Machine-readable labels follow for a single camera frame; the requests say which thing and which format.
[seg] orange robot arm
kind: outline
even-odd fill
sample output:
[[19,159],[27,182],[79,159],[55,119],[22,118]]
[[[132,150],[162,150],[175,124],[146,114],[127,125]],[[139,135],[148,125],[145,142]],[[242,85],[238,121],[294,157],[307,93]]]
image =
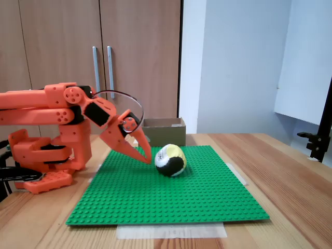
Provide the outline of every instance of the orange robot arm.
[[[94,89],[89,86],[77,86],[76,83],[59,83],[47,85],[43,90],[30,91],[10,91],[0,93],[0,125],[59,125],[60,136],[56,137],[52,143],[66,145],[74,149],[76,162],[72,161],[56,165],[56,169],[82,169],[91,157],[91,147],[89,135],[91,133],[90,124],[83,120],[85,116],[94,122],[101,129],[105,129],[100,138],[113,150],[128,155],[144,163],[151,163],[151,147],[143,133],[141,127],[137,127],[136,117],[127,110],[121,115],[117,115],[115,106],[106,99],[94,97]],[[10,146],[19,143],[16,139],[21,137],[27,139],[27,135],[18,131],[20,136],[9,137]],[[141,155],[126,140],[127,134],[135,137],[144,150],[145,156]],[[36,141],[20,146],[20,155],[13,157],[16,161],[29,165],[31,157],[21,156],[21,151],[32,148],[41,148],[46,145]],[[61,155],[67,155],[65,149],[57,151]]]

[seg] white panel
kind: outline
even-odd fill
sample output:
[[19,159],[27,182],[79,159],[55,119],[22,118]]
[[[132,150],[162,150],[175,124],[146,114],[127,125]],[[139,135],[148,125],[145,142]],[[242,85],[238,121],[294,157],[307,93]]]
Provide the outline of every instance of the white panel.
[[319,124],[332,75],[332,1],[293,0],[275,112]]
[[179,117],[196,133],[206,0],[184,0]]

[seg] green lego baseplate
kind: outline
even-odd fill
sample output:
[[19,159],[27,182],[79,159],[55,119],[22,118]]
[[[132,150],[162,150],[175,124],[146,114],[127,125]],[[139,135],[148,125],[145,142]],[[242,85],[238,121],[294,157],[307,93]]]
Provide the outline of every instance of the green lego baseplate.
[[[153,147],[153,159],[161,147]],[[111,151],[67,225],[176,224],[269,219],[211,146],[181,147],[176,177]]]

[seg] wooden table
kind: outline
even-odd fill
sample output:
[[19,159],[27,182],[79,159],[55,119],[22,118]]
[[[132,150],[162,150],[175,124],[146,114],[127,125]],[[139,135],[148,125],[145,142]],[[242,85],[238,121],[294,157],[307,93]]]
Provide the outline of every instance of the wooden table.
[[265,222],[226,223],[223,239],[117,240],[116,226],[65,222],[110,149],[91,139],[93,157],[75,183],[40,195],[13,193],[0,203],[0,248],[332,248],[332,170],[264,134],[195,134],[248,182],[270,215]]

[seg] cardboard box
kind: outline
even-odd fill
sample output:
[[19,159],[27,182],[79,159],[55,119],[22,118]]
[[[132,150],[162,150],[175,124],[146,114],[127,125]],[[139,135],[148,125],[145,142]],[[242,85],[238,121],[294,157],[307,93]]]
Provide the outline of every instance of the cardboard box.
[[186,145],[186,124],[182,118],[146,118],[142,128],[150,146]]

